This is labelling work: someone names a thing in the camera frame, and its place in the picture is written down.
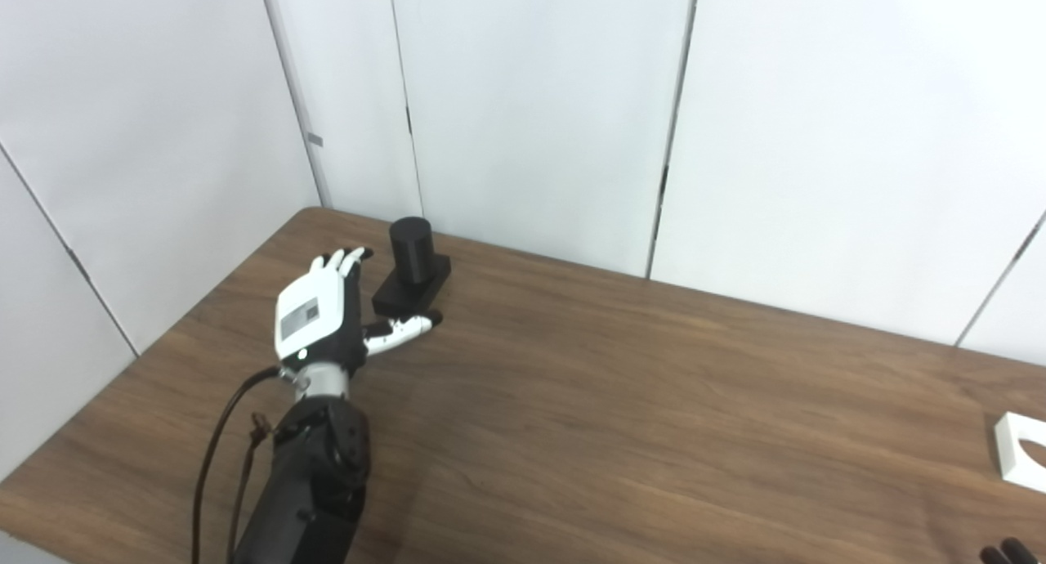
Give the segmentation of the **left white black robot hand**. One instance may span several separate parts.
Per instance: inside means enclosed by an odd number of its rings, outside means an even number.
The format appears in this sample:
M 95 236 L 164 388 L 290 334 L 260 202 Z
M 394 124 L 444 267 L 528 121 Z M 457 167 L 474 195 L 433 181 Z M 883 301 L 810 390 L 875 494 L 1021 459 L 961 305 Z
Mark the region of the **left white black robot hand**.
M 371 356 L 440 325 L 442 314 L 435 310 L 364 325 L 361 267 L 371 255 L 371 248 L 359 247 L 318 256 L 278 295 L 274 349 L 285 369 L 300 373 L 314 364 L 332 364 L 353 374 Z

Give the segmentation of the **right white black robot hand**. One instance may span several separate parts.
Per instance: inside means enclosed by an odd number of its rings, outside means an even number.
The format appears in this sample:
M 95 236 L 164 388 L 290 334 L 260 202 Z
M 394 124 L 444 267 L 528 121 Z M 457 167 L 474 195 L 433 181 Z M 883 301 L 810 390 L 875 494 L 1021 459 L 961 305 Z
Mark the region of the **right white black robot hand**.
M 1016 537 L 1002 540 L 999 545 L 987 545 L 980 549 L 978 557 L 983 564 L 1040 564 L 1043 560 L 1034 556 L 1022 541 Z

